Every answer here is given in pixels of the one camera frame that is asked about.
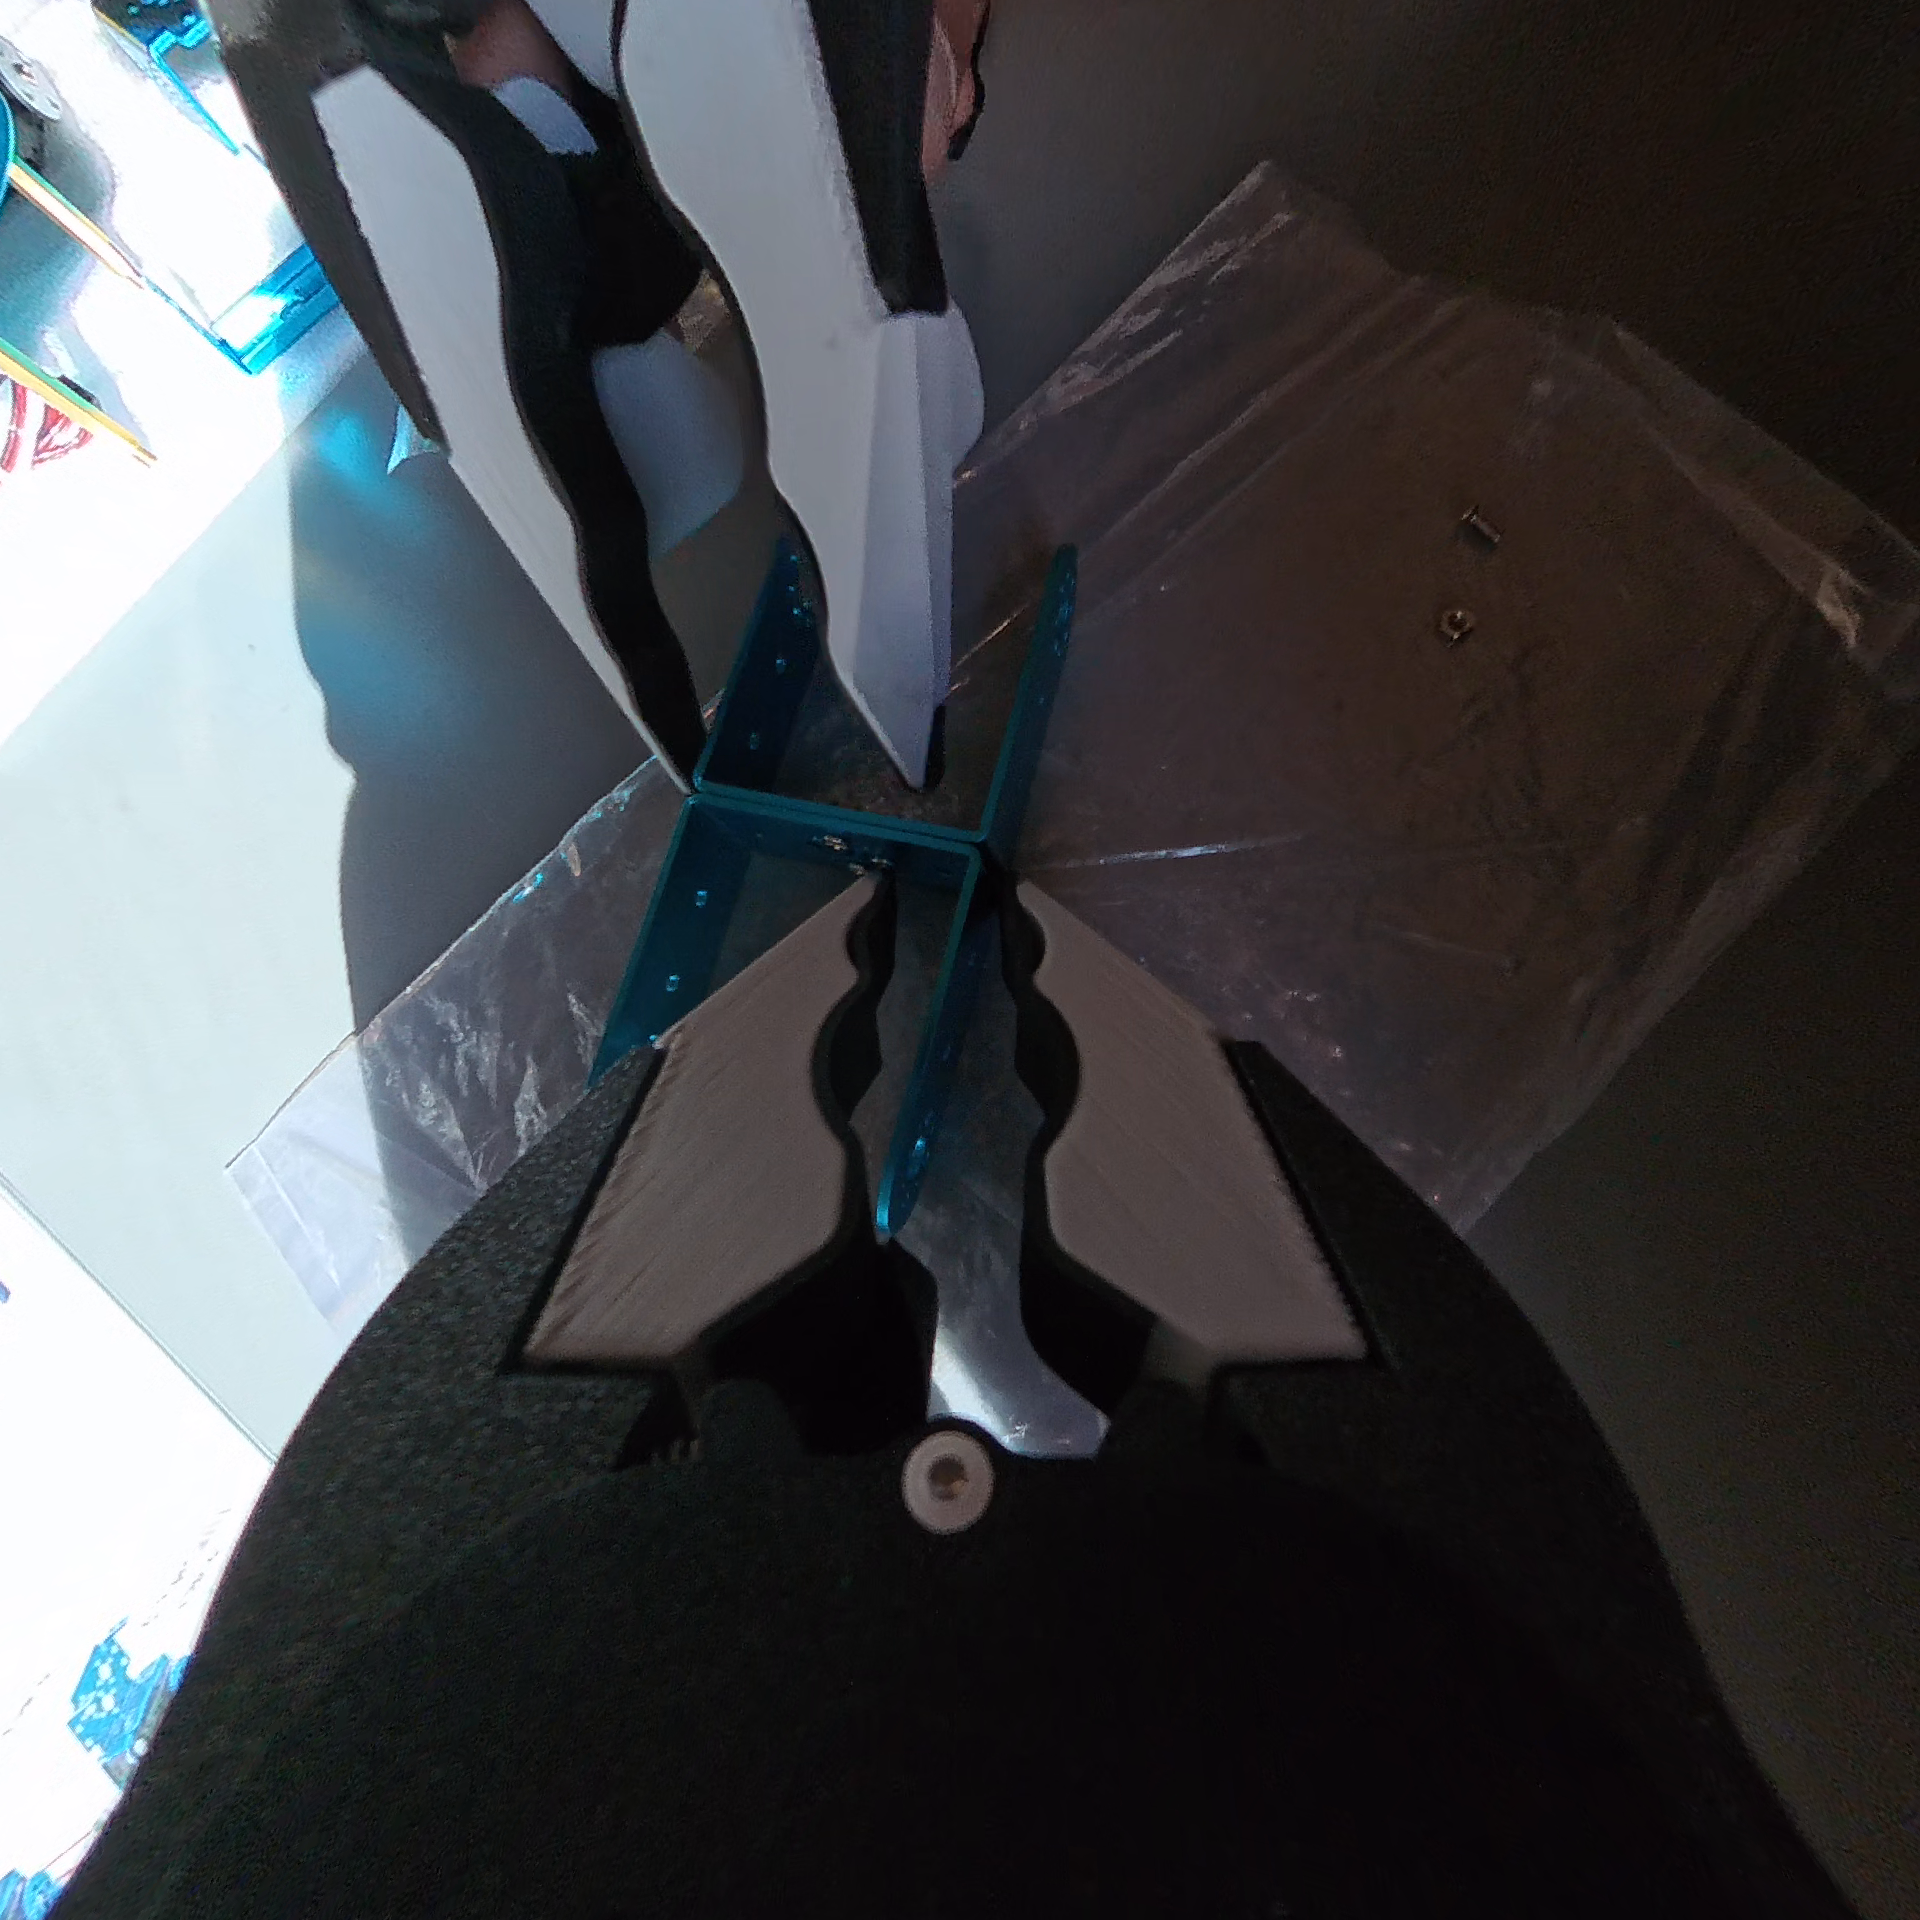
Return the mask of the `person's right hand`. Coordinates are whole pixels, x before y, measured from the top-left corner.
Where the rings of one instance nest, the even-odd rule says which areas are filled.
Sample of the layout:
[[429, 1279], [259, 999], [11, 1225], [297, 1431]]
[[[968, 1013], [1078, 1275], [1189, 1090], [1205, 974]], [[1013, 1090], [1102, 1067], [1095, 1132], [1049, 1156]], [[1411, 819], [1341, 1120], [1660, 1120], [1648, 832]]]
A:
[[924, 94], [924, 171], [927, 178], [960, 158], [979, 116], [987, 107], [987, 36], [992, 0], [938, 0], [927, 38], [927, 94]]

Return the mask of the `blue metal bracket assembly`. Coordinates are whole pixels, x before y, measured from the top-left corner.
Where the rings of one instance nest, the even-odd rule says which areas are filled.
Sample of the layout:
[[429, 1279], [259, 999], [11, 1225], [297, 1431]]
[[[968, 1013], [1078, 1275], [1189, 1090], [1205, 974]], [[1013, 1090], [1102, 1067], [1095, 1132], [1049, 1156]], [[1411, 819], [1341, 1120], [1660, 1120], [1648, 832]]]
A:
[[938, 828], [839, 799], [782, 785], [782, 765], [801, 737], [801, 711], [819, 664], [819, 617], [793, 541], [773, 544], [748, 630], [710, 720], [706, 754], [682, 801], [635, 948], [615, 984], [587, 1083], [635, 1047], [689, 1018], [712, 993], [712, 965], [748, 881], [748, 860], [805, 860], [828, 871], [885, 871], [952, 892], [942, 965], [924, 1013], [913, 1075], [895, 1120], [885, 1173], [876, 1178], [876, 1236], [895, 1241], [924, 1189], [924, 1173], [959, 1077], [968, 1020], [987, 974], [987, 912], [1014, 864], [1027, 799], [1041, 768], [1070, 626], [1078, 597], [1078, 547], [1061, 544], [1044, 569], [1021, 682], [994, 743], [994, 768], [971, 828]]

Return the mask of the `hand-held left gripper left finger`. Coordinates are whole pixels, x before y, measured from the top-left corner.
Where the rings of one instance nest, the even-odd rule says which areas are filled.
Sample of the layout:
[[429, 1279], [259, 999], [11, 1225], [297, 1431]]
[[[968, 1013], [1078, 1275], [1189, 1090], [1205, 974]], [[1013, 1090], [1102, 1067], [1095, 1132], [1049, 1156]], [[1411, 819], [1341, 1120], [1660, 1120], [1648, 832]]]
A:
[[895, 929], [895, 886], [847, 886], [659, 1037], [525, 1365], [698, 1376], [853, 1245], [869, 1199], [849, 1106], [878, 1067]]

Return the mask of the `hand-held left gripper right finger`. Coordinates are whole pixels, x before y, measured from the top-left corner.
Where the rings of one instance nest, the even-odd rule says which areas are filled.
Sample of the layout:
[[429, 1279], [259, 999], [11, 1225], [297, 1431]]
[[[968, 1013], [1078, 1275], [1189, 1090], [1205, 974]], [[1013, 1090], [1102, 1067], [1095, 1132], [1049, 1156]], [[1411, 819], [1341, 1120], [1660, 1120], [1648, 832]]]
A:
[[1106, 1369], [1364, 1361], [1211, 1020], [1041, 886], [1013, 892], [1014, 1066], [1044, 1106], [1034, 1256], [1118, 1313]]

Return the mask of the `printed instruction manual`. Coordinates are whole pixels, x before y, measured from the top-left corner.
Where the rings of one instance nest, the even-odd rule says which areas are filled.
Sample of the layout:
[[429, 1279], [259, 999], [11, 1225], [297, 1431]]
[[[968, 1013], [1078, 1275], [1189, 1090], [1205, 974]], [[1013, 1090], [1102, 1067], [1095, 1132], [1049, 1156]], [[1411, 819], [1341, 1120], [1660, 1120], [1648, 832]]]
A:
[[0, 1203], [0, 1912], [53, 1917], [179, 1698], [265, 1459]]

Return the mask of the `clear plastic bag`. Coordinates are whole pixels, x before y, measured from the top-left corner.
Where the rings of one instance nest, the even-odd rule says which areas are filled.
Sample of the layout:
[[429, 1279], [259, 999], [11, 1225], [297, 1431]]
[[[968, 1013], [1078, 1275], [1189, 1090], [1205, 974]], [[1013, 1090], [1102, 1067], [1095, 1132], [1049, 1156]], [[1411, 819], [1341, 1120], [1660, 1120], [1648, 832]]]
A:
[[938, 828], [1056, 544], [1013, 871], [1449, 1225], [1914, 743], [1912, 541], [1631, 332], [1398, 271], [1271, 158], [960, 469]]

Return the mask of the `small blue metal bracket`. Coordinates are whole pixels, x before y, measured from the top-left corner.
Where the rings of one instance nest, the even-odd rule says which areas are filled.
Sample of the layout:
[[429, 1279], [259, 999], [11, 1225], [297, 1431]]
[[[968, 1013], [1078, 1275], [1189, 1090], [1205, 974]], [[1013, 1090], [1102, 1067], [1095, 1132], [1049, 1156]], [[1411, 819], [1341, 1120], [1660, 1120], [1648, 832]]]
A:
[[302, 343], [337, 308], [337, 287], [307, 237], [264, 271], [246, 290], [207, 313], [174, 271], [144, 265], [144, 290], [158, 295], [192, 335], [202, 335], [232, 370], [264, 376]]

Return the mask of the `brass standoff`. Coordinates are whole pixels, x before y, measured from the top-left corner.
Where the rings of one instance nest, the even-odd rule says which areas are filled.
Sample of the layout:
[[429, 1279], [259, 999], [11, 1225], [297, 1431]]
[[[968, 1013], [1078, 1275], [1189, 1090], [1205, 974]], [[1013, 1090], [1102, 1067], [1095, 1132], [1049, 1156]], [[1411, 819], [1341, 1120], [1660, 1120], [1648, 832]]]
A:
[[155, 466], [155, 452], [127, 426], [116, 425], [96, 397], [88, 397], [76, 386], [59, 381], [53, 370], [40, 370], [22, 350], [15, 350], [11, 342], [0, 342], [0, 376], [36, 393], [50, 415], [70, 420], [76, 433], [91, 439], [116, 439], [129, 461]]

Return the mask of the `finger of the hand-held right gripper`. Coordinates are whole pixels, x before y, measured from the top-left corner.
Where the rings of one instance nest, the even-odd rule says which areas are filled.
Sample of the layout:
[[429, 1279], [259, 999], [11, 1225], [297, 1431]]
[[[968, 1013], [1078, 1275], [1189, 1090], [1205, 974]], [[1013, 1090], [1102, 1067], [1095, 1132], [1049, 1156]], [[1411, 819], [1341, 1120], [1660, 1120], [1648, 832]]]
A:
[[416, 303], [406, 342], [454, 391], [454, 469], [587, 658], [677, 785], [706, 754], [658, 557], [722, 508], [722, 381], [669, 332], [565, 354], [559, 282], [501, 265], [505, 185], [480, 178], [456, 107], [400, 68], [315, 94], [325, 146], [378, 271]]
[[952, 649], [952, 483], [983, 370], [952, 313], [895, 314], [853, 228], [801, 0], [621, 5], [615, 88], [644, 173], [755, 343], [763, 452], [828, 591], [839, 691], [931, 782]]

